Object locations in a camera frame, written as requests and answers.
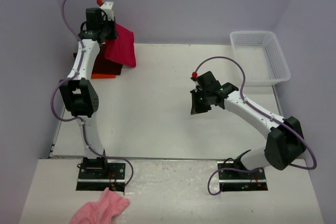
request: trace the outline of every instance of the purple cable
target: purple cable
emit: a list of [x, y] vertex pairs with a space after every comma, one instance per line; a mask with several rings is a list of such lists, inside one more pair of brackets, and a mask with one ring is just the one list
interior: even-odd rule
[[[62, 8], [61, 8], [61, 12], [62, 12], [62, 18], [63, 18], [63, 21], [65, 23], [65, 25], [67, 26], [67, 28], [70, 30], [70, 32], [77, 38], [77, 40], [80, 42], [81, 46], [82, 46], [82, 49], [84, 49], [84, 43], [83, 41], [79, 38], [79, 36], [76, 34], [76, 32], [71, 28], [71, 26], [69, 25], [69, 23], [67, 22], [66, 18], [65, 18], [65, 14], [64, 14], [64, 5], [66, 3], [67, 0], [63, 0], [63, 3], [62, 3]], [[83, 62], [83, 58], [84, 58], [84, 51], [82, 50], [81, 52], [81, 55], [80, 55], [80, 59], [79, 59], [79, 63], [78, 63], [78, 67], [77, 67], [77, 71], [80, 70], [80, 66], [82, 65], [82, 62]], [[55, 89], [53, 90], [53, 93], [51, 95], [51, 99], [50, 99], [50, 108], [51, 108], [51, 111], [53, 113], [53, 115], [60, 121], [62, 122], [71, 122], [73, 120], [80, 120], [81, 122], [84, 122], [84, 119], [81, 118], [80, 116], [75, 116], [73, 118], [69, 118], [69, 119], [63, 119], [61, 118], [57, 113], [56, 113], [56, 110], [55, 110], [55, 107], [54, 107], [54, 101], [55, 101], [55, 96], [56, 96], [56, 93], [59, 89], [59, 87], [61, 87], [64, 83], [67, 83], [68, 81], [71, 81], [73, 80], [76, 76], [78, 75], [78, 72], [75, 73], [75, 75], [73, 77], [70, 77], [70, 78], [67, 78], [61, 82], [58, 83], [58, 85], [55, 87]], [[129, 182], [132, 180], [133, 178], [133, 174], [134, 174], [134, 168], [133, 168], [133, 165], [131, 164], [131, 162], [129, 162], [126, 158], [124, 157], [113, 157], [113, 156], [105, 156], [103, 154], [100, 154], [98, 153], [95, 149], [93, 149], [87, 139], [87, 135], [86, 135], [86, 130], [85, 130], [85, 124], [82, 125], [82, 130], [83, 130], [83, 138], [84, 138], [84, 142], [85, 144], [88, 146], [89, 150], [92, 151], [94, 154], [96, 154], [97, 156], [99, 157], [103, 157], [103, 158], [106, 158], [106, 159], [115, 159], [115, 160], [123, 160], [125, 161], [126, 163], [128, 163], [131, 167], [131, 176], [129, 178], [129, 180], [127, 181], [127, 183], [125, 184], [125, 187], [129, 184]]]
[[[308, 145], [308, 143], [303, 139], [302, 136], [300, 136], [295, 130], [293, 130], [291, 127], [287, 126], [286, 124], [284, 124], [283, 122], [277, 120], [277, 119], [273, 119], [270, 115], [264, 113], [263, 111], [261, 111], [260, 109], [258, 109], [257, 107], [253, 106], [250, 102], [248, 102], [248, 100], [246, 100], [244, 98], [244, 94], [243, 94], [243, 88], [245, 86], [245, 82], [246, 82], [246, 76], [245, 76], [245, 72], [243, 70], [243, 68], [241, 67], [241, 65], [233, 60], [233, 59], [230, 59], [228, 57], [224, 57], [224, 56], [215, 56], [215, 57], [210, 57], [204, 61], [201, 62], [201, 64], [198, 65], [198, 67], [196, 68], [195, 72], [197, 73], [197, 71], [199, 70], [199, 68], [204, 64], [206, 63], [207, 61], [209, 60], [213, 60], [213, 59], [225, 59], [225, 60], [229, 60], [231, 62], [233, 62], [241, 71], [242, 75], [243, 75], [243, 81], [242, 81], [242, 85], [240, 87], [240, 97], [243, 101], [245, 101], [245, 103], [250, 107], [252, 108], [253, 110], [255, 110], [256, 112], [258, 112], [259, 114], [265, 116], [266, 118], [270, 119], [270, 120], [273, 120], [274, 122], [280, 124], [281, 126], [283, 126], [284, 128], [286, 128], [286, 130], [290, 131], [291, 133], [293, 133], [300, 141], [301, 143], [305, 146], [305, 148], [308, 150], [310, 156], [311, 156], [311, 159], [313, 160], [313, 165], [311, 167], [305, 167], [305, 166], [301, 166], [301, 165], [295, 165], [295, 164], [290, 164], [290, 166], [293, 166], [293, 167], [296, 167], [296, 168], [300, 168], [300, 169], [305, 169], [305, 170], [314, 170], [316, 169], [317, 167], [317, 160], [316, 160], [316, 157], [314, 155], [314, 152], [312, 151], [312, 149], [310, 148], [310, 146]], [[215, 176], [216, 173], [219, 173], [223, 170], [233, 170], [235, 172], [241, 172], [241, 173], [254, 173], [256, 171], [258, 171], [260, 168], [256, 168], [254, 170], [240, 170], [240, 169], [234, 169], [234, 168], [221, 168], [221, 169], [218, 169], [216, 171], [214, 171], [209, 180], [208, 180], [208, 186], [207, 186], [207, 189], [208, 189], [208, 192], [209, 194], [211, 195], [218, 195], [222, 192], [222, 190], [219, 190], [218, 192], [216, 193], [212, 193], [210, 191], [210, 182], [211, 182], [211, 179], [213, 178], [213, 176]]]

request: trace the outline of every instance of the purple hose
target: purple hose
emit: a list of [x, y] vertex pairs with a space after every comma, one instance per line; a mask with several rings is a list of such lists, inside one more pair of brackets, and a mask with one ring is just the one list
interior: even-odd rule
[[[70, 27], [69, 23], [67, 22], [66, 18], [65, 18], [65, 14], [64, 14], [64, 5], [66, 3], [67, 0], [63, 0], [63, 3], [62, 3], [62, 8], [61, 8], [61, 12], [62, 12], [62, 18], [63, 18], [63, 21], [65, 23], [65, 25], [67, 26], [67, 28], [70, 30], [70, 32], [77, 38], [77, 40], [80, 42], [81, 46], [82, 46], [82, 49], [84, 49], [84, 43], [83, 41], [79, 38], [79, 36], [76, 34], [76, 32]], [[77, 71], [80, 70], [80, 66], [82, 65], [82, 62], [83, 62], [83, 58], [84, 58], [84, 51], [82, 50], [81, 52], [81, 55], [80, 55], [80, 59], [79, 59], [79, 63], [78, 63], [78, 67], [77, 67]], [[60, 121], [62, 122], [71, 122], [73, 120], [80, 120], [81, 122], [84, 122], [84, 119], [81, 118], [80, 116], [75, 116], [73, 118], [69, 118], [69, 119], [63, 119], [61, 118], [55, 111], [55, 107], [54, 107], [54, 101], [55, 101], [55, 96], [56, 96], [56, 93], [59, 89], [59, 87], [61, 87], [64, 83], [67, 83], [68, 81], [71, 81], [73, 80], [76, 76], [78, 75], [78, 72], [75, 73], [75, 75], [73, 77], [70, 77], [70, 78], [67, 78], [61, 82], [58, 83], [58, 85], [55, 87], [55, 89], [53, 90], [53, 93], [51, 95], [51, 99], [50, 99], [50, 108], [51, 108], [51, 111], [53, 113], [53, 115]], [[129, 162], [126, 158], [124, 157], [112, 157], [112, 156], [105, 156], [103, 154], [100, 154], [98, 153], [96, 150], [94, 150], [88, 139], [87, 139], [87, 135], [86, 135], [86, 130], [85, 130], [85, 124], [82, 125], [82, 130], [83, 130], [83, 138], [84, 138], [84, 142], [85, 144], [89, 147], [89, 150], [92, 151], [94, 154], [96, 154], [97, 156], [99, 157], [103, 157], [103, 158], [106, 158], [106, 159], [115, 159], [115, 160], [123, 160], [125, 162], [127, 162], [130, 167], [131, 167], [131, 176], [129, 178], [129, 180], [127, 181], [127, 183], [125, 184], [125, 186], [127, 186], [129, 184], [129, 182], [132, 180], [133, 178], [133, 174], [134, 174], [134, 168], [133, 168], [133, 165], [131, 164], [131, 162]]]
[[[230, 59], [230, 58], [228, 58], [228, 57], [224, 57], [224, 56], [210, 57], [210, 58], [208, 58], [208, 59], [202, 61], [201, 64], [199, 64], [198, 67], [196, 68], [195, 72], [197, 73], [197, 71], [199, 70], [199, 68], [200, 68], [204, 63], [206, 63], [206, 62], [209, 61], [209, 60], [213, 60], [213, 59], [225, 59], [225, 60], [229, 60], [229, 61], [233, 62], [233, 63], [240, 69], [240, 71], [241, 71], [241, 73], [242, 73], [242, 75], [243, 75], [243, 81], [242, 81], [242, 85], [241, 85], [241, 87], [240, 87], [240, 97], [241, 97], [241, 99], [244, 101], [245, 98], [244, 98], [244, 94], [243, 94], [243, 88], [244, 88], [244, 86], [245, 86], [246, 76], [245, 76], [245, 72], [244, 72], [243, 68], [241, 67], [241, 65], [240, 65], [237, 61], [235, 61], [235, 60], [233, 60], [233, 59]], [[305, 169], [305, 170], [314, 170], [314, 169], [316, 169], [316, 167], [317, 167], [317, 160], [316, 160], [316, 157], [315, 157], [315, 155], [314, 155], [314, 152], [312, 151], [312, 149], [310, 148], [310, 146], [308, 145], [308, 143], [303, 139], [302, 136], [300, 136], [295, 130], [293, 130], [291, 127], [287, 126], [287, 125], [284, 124], [283, 122], [280, 122], [280, 121], [277, 120], [277, 119], [273, 119], [270, 115], [264, 113], [263, 111], [261, 111], [261, 110], [258, 109], [257, 107], [253, 106], [249, 101], [245, 100], [245, 102], [246, 102], [246, 104], [247, 104], [250, 108], [252, 108], [252, 109], [255, 110], [256, 112], [258, 112], [259, 114], [265, 116], [266, 118], [268, 118], [268, 119], [270, 119], [270, 120], [273, 120], [274, 122], [276, 122], [276, 123], [280, 124], [281, 126], [283, 126], [284, 128], [286, 128], [286, 130], [288, 130], [288, 131], [290, 131], [291, 133], [293, 133], [293, 134], [294, 134], [294, 135], [301, 141], [301, 143], [305, 146], [305, 148], [308, 150], [308, 152], [309, 152], [309, 154], [310, 154], [310, 156], [311, 156], [311, 159], [313, 160], [313, 165], [312, 165], [311, 167], [305, 167], [305, 166], [295, 165], [295, 164], [290, 164], [290, 166], [293, 166], [293, 167], [296, 167], [296, 168], [300, 168], [300, 169]], [[254, 170], [240, 170], [240, 169], [234, 169], [234, 168], [221, 168], [221, 169], [218, 169], [218, 170], [214, 171], [214, 172], [211, 174], [211, 176], [210, 176], [210, 178], [209, 178], [209, 180], [208, 180], [207, 189], [208, 189], [209, 194], [211, 194], [211, 195], [218, 195], [218, 194], [220, 194], [220, 193], [222, 192], [222, 190], [219, 190], [219, 191], [216, 192], [216, 193], [212, 193], [212, 192], [210, 191], [210, 182], [211, 182], [211, 179], [213, 178], [213, 176], [214, 176], [216, 173], [218, 173], [218, 172], [220, 172], [220, 171], [223, 171], [223, 170], [233, 170], [233, 171], [235, 171], [235, 172], [241, 172], [241, 173], [254, 173], [254, 172], [258, 171], [259, 168], [256, 168], [256, 169], [254, 169]]]

